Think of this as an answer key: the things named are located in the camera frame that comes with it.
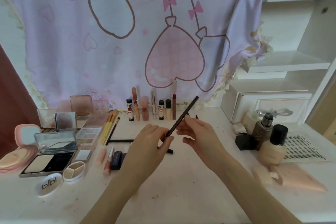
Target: white desk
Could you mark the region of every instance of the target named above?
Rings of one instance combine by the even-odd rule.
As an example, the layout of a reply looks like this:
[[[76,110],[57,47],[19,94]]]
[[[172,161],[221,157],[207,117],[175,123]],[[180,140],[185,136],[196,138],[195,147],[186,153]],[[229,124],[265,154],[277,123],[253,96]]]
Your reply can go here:
[[[249,151],[239,151],[234,143],[231,124],[220,108],[191,111],[192,116],[210,123],[225,149],[248,171],[258,165]],[[151,121],[170,128],[174,121]],[[121,115],[114,139],[132,139],[147,122],[129,122]],[[309,134],[314,145],[328,156],[336,156],[336,147],[307,125],[299,129]],[[249,223],[249,219],[233,196],[201,162],[182,137],[173,134],[170,148],[157,170],[125,205],[117,223]],[[114,143],[115,150],[124,150],[126,143]],[[79,180],[64,182],[53,194],[38,198],[36,184],[43,177],[19,178],[18,174],[0,175],[0,223],[79,223],[91,209],[117,171],[105,178],[103,165],[95,166],[100,146],[88,163],[88,170]],[[304,165],[329,189],[328,193],[286,189],[271,185],[267,190],[303,222],[336,221],[336,163]]]

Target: ribbon decoration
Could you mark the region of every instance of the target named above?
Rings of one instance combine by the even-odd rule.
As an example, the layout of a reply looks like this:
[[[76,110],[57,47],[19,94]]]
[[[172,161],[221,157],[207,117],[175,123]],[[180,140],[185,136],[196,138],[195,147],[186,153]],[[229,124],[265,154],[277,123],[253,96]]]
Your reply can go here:
[[[188,10],[191,20],[193,20],[195,13],[202,13],[202,12],[204,11],[199,1],[196,2],[195,10]]]
[[[163,10],[166,11],[169,5],[176,5],[176,0],[163,0]]]

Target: pink tapestry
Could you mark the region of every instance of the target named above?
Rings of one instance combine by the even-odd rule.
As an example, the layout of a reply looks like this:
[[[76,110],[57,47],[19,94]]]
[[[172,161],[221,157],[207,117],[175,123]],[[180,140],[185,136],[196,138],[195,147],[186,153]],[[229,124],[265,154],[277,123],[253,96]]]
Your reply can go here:
[[[90,95],[125,108],[158,99],[206,100],[248,57],[265,52],[262,0],[12,0],[26,30],[26,68],[55,107]]]

